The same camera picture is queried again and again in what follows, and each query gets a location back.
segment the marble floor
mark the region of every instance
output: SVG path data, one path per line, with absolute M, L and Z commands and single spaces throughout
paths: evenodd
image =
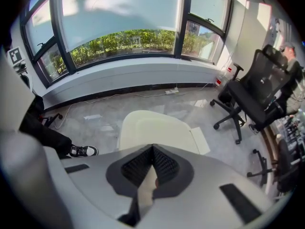
M 217 97 L 214 88 L 185 88 L 179 92 L 185 95 L 163 95 L 143 98 L 135 95 L 115 96 L 93 104 L 79 103 L 73 105 L 58 132 L 71 138 L 78 146 L 92 145 L 99 149 L 99 154 L 117 151 L 117 140 L 122 122 L 127 114 L 135 110 L 150 110 L 161 114 L 176 117 L 186 122 L 191 128 L 200 127 L 209 145 L 207 156 L 216 158 L 231 166 L 235 171 L 246 176 L 247 172 L 258 172 L 261 169 L 257 155 L 253 149 L 261 151 L 270 160 L 261 134 L 255 135 L 248 127 L 251 120 L 242 127 L 243 140 L 236 145 L 237 132 L 232 120 L 220 125 L 218 130 L 213 129 L 214 123 L 228 113 L 221 107 L 211 107 L 209 102 Z M 165 90 L 146 91 L 137 94 L 149 96 L 163 94 Z M 48 112 L 46 116 L 54 113 L 66 115 L 69 106 Z M 59 126 L 61 120 L 57 119 L 55 125 Z M 252 178 L 259 183 L 260 177 Z

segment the black window frame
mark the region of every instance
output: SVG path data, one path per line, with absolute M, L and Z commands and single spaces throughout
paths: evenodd
M 52 29 L 53 29 L 53 34 L 52 36 L 45 44 L 42 45 L 42 47 L 39 49 L 39 51 L 33 55 L 29 40 L 27 37 L 26 33 L 26 23 L 29 21 L 31 16 L 35 13 L 35 11 L 45 2 L 46 0 L 39 0 L 31 10 L 29 10 L 30 7 L 30 1 L 27 3 L 25 9 L 22 11 L 20 15 L 20 31 L 21 31 L 21 37 L 23 40 L 23 43 L 26 48 L 26 52 L 28 54 L 28 57 L 34 67 L 35 72 L 39 76 L 41 82 L 44 84 L 46 88 L 50 87 L 54 83 L 60 81 L 66 76 L 72 75 L 78 71 L 93 67 L 98 64 L 103 64 L 106 62 L 112 62 L 116 60 L 124 60 L 124 59 L 135 59 L 135 58 L 147 58 L 147 57 L 170 57 L 170 58 L 176 58 L 176 59 L 183 59 L 183 60 L 196 60 L 196 61 L 201 61 L 201 62 L 207 62 L 211 64 L 215 64 L 216 60 L 207 60 L 207 59 L 202 59 L 199 57 L 192 57 L 188 55 L 183 55 L 182 54 L 182 47 L 183 47 L 183 42 L 184 42 L 184 37 L 185 37 L 185 31 L 186 31 L 186 24 L 188 21 L 194 22 L 200 26 L 203 26 L 215 34 L 219 35 L 222 44 L 221 44 L 221 50 L 217 48 L 218 56 L 216 57 L 217 60 L 220 56 L 220 52 L 223 50 L 224 43 L 226 40 L 226 36 L 229 30 L 230 26 L 230 21 L 232 17 L 232 10 L 233 10 L 233 5 L 234 5 L 234 0 L 228 0 L 228 5 L 227 5 L 227 11 L 226 11 L 226 17 L 224 21 L 224 28 L 220 29 L 208 20 L 205 20 L 199 16 L 196 16 L 194 14 L 191 14 L 191 2 L 192 0 L 182 0 L 181 4 L 181 13 L 179 15 L 179 28 L 178 31 L 176 32 L 176 38 L 175 38 L 175 43 L 174 43 L 174 50 L 173 53 L 133 53 L 133 54 L 126 54 L 126 55 L 119 55 L 119 56 L 113 56 L 113 57 L 108 57 L 105 59 L 101 59 L 98 61 L 91 62 L 89 64 L 86 64 L 84 66 L 81 66 L 79 68 L 76 67 L 70 52 L 66 52 L 66 48 L 64 45 L 64 39 L 61 34 L 60 30 L 60 18 L 59 18 L 59 8 L 61 0 L 50 0 L 50 15 L 51 15 L 51 24 L 52 24 Z M 49 77 L 48 72 L 44 67 L 40 67 L 38 64 L 38 60 L 40 59 L 41 56 L 43 56 L 52 46 L 54 45 L 58 46 L 59 52 L 62 56 L 63 62 L 65 63 L 68 72 L 65 75 L 62 75 L 58 77 L 55 80 L 52 80 Z

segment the caster wheel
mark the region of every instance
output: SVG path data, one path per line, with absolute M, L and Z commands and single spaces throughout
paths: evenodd
M 219 124 L 215 124 L 213 127 L 214 127 L 215 130 L 218 130 Z

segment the black office chair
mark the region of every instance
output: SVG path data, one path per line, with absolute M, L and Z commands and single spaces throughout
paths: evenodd
M 254 59 L 249 72 L 239 81 L 235 80 L 240 70 L 243 70 L 238 64 L 234 78 L 225 86 L 226 91 L 231 95 L 232 99 L 229 103 L 222 103 L 216 99 L 210 102 L 211 106 L 217 103 L 224 110 L 230 113 L 224 119 L 218 121 L 213 127 L 215 130 L 219 128 L 219 124 L 233 119 L 236 126 L 238 139 L 236 144 L 240 144 L 242 140 L 241 126 L 245 121 L 239 116 L 243 110 L 255 123 L 263 124 L 267 118 L 272 116 L 277 109 L 271 111 L 267 116 L 264 109 L 268 107 L 274 98 L 274 95 L 289 80 L 288 74 L 282 69 L 282 65 L 262 50 L 256 50 Z
M 297 146 L 296 154 L 292 154 L 288 150 L 288 145 L 285 140 L 280 140 L 278 143 L 278 161 L 276 162 L 277 168 L 268 169 L 266 159 L 262 157 L 260 152 L 256 149 L 253 150 L 254 154 L 258 154 L 262 171 L 252 174 L 247 173 L 247 177 L 262 176 L 260 187 L 267 183 L 267 174 L 269 172 L 274 172 L 277 180 L 277 190 L 279 192 L 285 193 L 292 190 L 296 184 L 299 177 L 299 173 L 303 164 L 302 160 L 302 150 Z
M 25 75 L 21 75 L 20 78 L 23 80 L 23 82 L 30 87 L 29 84 L 29 79 L 28 77 L 26 77 Z M 54 120 L 58 117 L 59 119 L 62 119 L 63 116 L 59 113 L 57 113 L 55 116 L 50 116 L 50 117 L 42 117 L 42 114 L 44 112 L 44 104 L 43 104 L 43 99 L 42 97 L 40 97 L 39 95 L 35 94 L 33 92 L 33 94 L 35 95 L 35 98 L 33 100 L 33 102 L 31 103 L 29 109 L 28 109 L 28 113 L 32 116 L 34 116 L 35 118 L 37 118 L 40 122 L 42 122 L 43 120 L 46 120 L 44 123 L 45 127 L 50 127 L 50 125 L 54 122 Z

